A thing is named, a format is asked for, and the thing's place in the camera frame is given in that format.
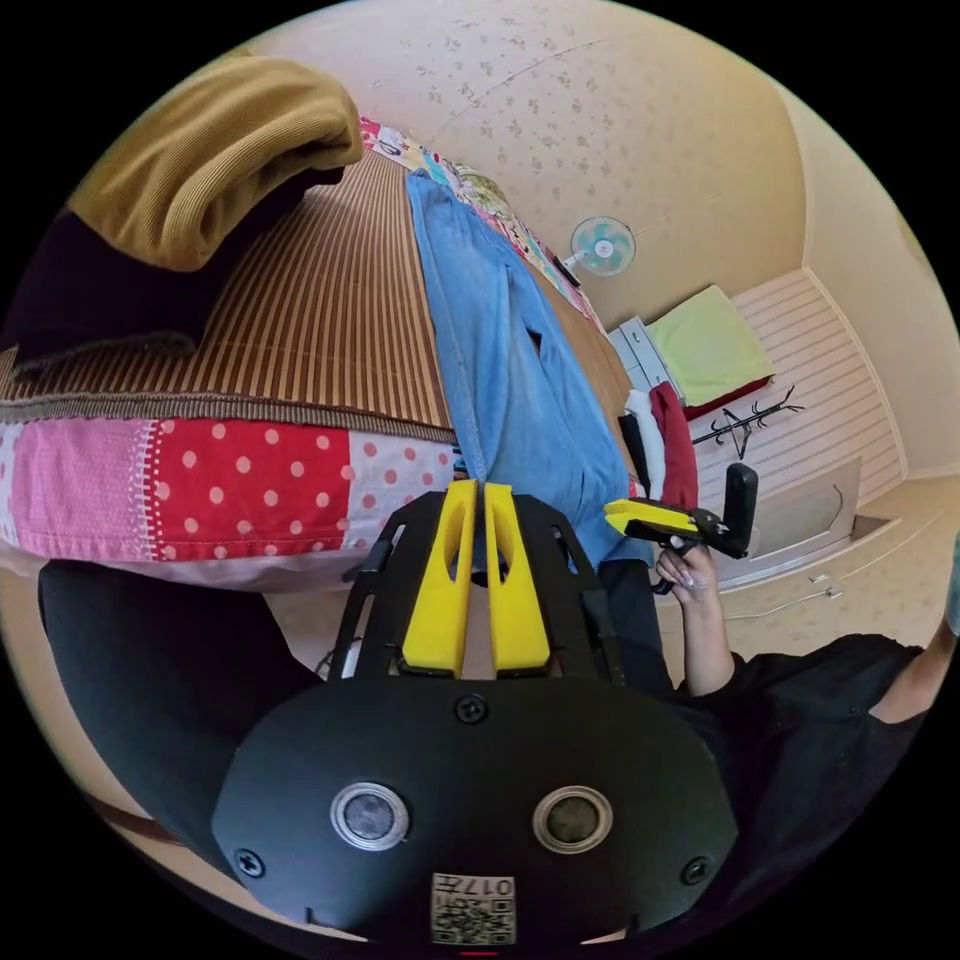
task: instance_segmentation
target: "black coat rack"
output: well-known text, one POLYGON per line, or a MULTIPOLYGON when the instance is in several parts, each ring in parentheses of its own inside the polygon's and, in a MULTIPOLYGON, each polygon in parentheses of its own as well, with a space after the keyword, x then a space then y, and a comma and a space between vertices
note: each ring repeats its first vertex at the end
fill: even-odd
POLYGON ((793 393, 796 388, 796 384, 792 386, 788 391, 787 395, 779 402, 775 403, 772 407, 767 407, 765 410, 757 409, 757 402, 753 403, 753 414, 749 417, 737 417, 726 407, 723 408, 723 415, 727 418, 727 422, 724 426, 718 427, 717 421, 714 420, 710 426, 713 428, 710 433, 706 436, 698 437, 694 440, 694 443, 703 443, 704 440, 716 440, 719 446, 723 446, 723 440, 721 439, 726 434, 730 434, 733 437, 733 445, 737 448, 737 456, 742 460, 747 452, 747 441, 750 439, 750 435, 753 433, 752 423, 756 422, 757 429, 762 429, 766 426, 763 422, 767 417, 772 413, 779 413, 781 410, 792 410, 794 413, 798 413, 800 410, 803 410, 803 407, 797 406, 796 404, 788 403, 790 395, 793 393), (735 430, 741 429, 743 431, 743 439, 738 440, 735 430))

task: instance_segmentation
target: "qr code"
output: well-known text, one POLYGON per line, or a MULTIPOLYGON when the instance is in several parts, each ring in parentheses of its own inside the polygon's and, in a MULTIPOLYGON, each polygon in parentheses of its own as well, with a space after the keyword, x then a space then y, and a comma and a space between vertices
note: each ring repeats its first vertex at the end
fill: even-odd
POLYGON ((458 946, 516 943, 512 877, 434 874, 433 942, 458 946))

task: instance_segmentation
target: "wall fan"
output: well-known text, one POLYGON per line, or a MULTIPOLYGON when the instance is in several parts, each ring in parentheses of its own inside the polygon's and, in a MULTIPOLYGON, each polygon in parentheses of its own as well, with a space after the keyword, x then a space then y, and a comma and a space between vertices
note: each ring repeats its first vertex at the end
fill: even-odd
POLYGON ((573 231, 570 249, 572 256, 563 261, 568 273, 583 267, 598 277, 612 277, 630 265, 637 248, 625 223, 613 217, 590 217, 573 231))

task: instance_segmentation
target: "person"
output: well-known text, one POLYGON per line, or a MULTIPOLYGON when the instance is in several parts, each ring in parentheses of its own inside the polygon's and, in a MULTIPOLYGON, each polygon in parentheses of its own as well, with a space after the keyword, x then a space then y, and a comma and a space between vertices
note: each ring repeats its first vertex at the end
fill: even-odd
POLYGON ((960 635, 960 534, 944 615, 925 647, 879 634, 812 653, 730 649, 708 550, 667 549, 657 571, 683 619, 678 690, 716 722, 735 757, 727 786, 740 836, 711 887, 656 932, 676 949, 747 913, 810 866, 863 812, 909 748, 960 635))
MULTIPOLYGON (((649 568, 619 560, 598 569, 626 683, 668 701, 696 730, 740 825, 730 858, 679 921, 682 943, 788 881, 863 809, 932 702, 960 617, 945 619, 926 650, 864 635, 745 662, 727 642, 709 552, 681 560, 666 551, 657 569, 683 610, 679 689, 649 568)), ((323 682, 293 657, 265 599, 53 561, 38 600, 66 695, 104 762, 161 827, 235 877, 211 826, 234 753, 271 709, 323 682)), ((272 933, 258 935, 283 948, 290 928, 266 925, 272 933)), ((666 926, 639 936, 672 948, 677 923, 666 926)))

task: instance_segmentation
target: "yellow bracket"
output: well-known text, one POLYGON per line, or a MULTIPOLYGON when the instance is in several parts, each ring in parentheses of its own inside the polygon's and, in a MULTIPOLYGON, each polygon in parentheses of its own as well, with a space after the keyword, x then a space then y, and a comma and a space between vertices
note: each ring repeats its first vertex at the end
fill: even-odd
POLYGON ((403 641, 403 659, 415 670, 449 671, 455 677, 463 670, 476 514, 477 481, 451 483, 403 641))
POLYGON ((661 527, 664 530, 676 531, 677 534, 698 535, 697 525, 689 514, 683 510, 671 510, 652 503, 637 503, 633 500, 614 500, 608 503, 603 512, 607 523, 619 533, 626 536, 627 524, 631 520, 661 527))
POLYGON ((520 533, 513 491, 504 484, 488 483, 483 488, 483 502, 494 675, 505 670, 545 668, 550 660, 550 644, 520 533), (508 568, 502 583, 498 550, 508 568))

